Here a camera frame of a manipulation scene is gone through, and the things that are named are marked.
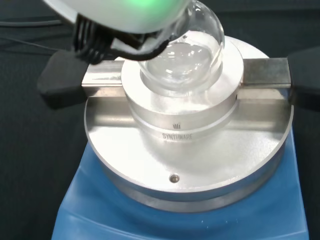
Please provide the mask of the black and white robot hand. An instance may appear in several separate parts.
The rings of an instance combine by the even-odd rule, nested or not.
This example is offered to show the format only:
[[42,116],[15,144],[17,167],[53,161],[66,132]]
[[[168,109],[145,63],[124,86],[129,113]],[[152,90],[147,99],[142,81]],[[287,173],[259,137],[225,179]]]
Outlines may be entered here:
[[72,51],[97,65],[114,55],[148,61],[182,36],[190,24],[189,0],[46,0],[73,24]]

